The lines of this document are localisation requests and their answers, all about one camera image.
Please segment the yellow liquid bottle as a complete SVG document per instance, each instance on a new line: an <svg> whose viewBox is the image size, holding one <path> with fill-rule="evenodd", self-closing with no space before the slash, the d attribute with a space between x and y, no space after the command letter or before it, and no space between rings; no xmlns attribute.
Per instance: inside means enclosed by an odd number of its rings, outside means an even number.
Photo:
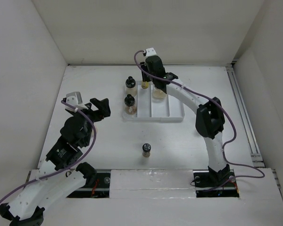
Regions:
<svg viewBox="0 0 283 226"><path fill-rule="evenodd" d="M147 81L142 81L141 88L142 89L147 89L148 87L149 87L149 83Z"/></svg>

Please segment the black knob spice bottle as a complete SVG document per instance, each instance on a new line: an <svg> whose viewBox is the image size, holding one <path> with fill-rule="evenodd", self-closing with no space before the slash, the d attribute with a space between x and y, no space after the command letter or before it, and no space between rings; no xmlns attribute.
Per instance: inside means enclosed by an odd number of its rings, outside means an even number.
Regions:
<svg viewBox="0 0 283 226"><path fill-rule="evenodd" d="M132 76L129 76L125 81L125 90L127 95L135 97L137 95L136 81Z"/></svg>

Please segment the wide glass jar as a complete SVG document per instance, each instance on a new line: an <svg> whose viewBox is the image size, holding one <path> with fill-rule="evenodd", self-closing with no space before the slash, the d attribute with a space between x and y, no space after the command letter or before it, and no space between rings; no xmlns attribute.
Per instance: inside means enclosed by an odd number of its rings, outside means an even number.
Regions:
<svg viewBox="0 0 283 226"><path fill-rule="evenodd" d="M153 85L152 96L155 99L164 99L166 98L167 94Z"/></svg>

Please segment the black cap spice bottle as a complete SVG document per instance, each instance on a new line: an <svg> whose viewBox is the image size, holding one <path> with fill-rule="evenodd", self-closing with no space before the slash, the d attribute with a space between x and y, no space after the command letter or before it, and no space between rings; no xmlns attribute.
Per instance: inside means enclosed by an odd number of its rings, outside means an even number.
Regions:
<svg viewBox="0 0 283 226"><path fill-rule="evenodd" d="M137 113L136 101L135 101L135 98L131 94L128 94L125 97L124 104L125 104L125 112L127 114L134 115Z"/></svg>

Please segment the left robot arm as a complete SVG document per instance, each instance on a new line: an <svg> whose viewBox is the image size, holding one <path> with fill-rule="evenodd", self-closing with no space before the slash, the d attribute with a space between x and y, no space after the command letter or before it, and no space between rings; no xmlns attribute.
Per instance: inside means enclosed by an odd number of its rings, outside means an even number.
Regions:
<svg viewBox="0 0 283 226"><path fill-rule="evenodd" d="M83 159L96 141L94 124L111 115L109 100L92 98L81 105L65 97L61 103L71 117L65 121L60 137L41 161L35 179L0 199L0 215L12 226L40 226L44 213L55 201L96 182L96 169Z"/></svg>

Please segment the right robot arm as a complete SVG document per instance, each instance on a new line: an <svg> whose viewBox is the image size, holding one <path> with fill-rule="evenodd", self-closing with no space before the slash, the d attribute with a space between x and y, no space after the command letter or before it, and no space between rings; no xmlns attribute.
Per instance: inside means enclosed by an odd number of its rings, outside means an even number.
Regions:
<svg viewBox="0 0 283 226"><path fill-rule="evenodd" d="M177 75L166 72L157 55L148 56L144 62L136 64L143 81L151 81L158 90L175 97L196 114L195 128L204 138L208 153L208 186L223 184L230 176L230 167L224 158L222 132L226 113L221 101L192 91Z"/></svg>

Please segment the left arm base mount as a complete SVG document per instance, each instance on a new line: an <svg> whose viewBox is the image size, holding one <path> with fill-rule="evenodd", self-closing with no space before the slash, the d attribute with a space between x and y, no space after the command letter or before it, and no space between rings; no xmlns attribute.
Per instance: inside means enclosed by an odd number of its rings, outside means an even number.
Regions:
<svg viewBox="0 0 283 226"><path fill-rule="evenodd" d="M83 187L72 192L68 198L109 198L111 170L96 170L86 162L80 163L75 170L83 173L86 181Z"/></svg>

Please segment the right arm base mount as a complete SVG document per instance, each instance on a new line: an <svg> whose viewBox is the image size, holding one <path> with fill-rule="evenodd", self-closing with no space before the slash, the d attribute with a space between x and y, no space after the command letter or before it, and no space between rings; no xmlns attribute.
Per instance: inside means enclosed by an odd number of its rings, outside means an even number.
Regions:
<svg viewBox="0 0 283 226"><path fill-rule="evenodd" d="M221 182L214 182L209 176L208 170L193 171L193 179L190 183L195 187L197 198L239 198L239 190L236 182L223 183L231 176L234 176L234 171L230 170L229 176L226 176Z"/></svg>

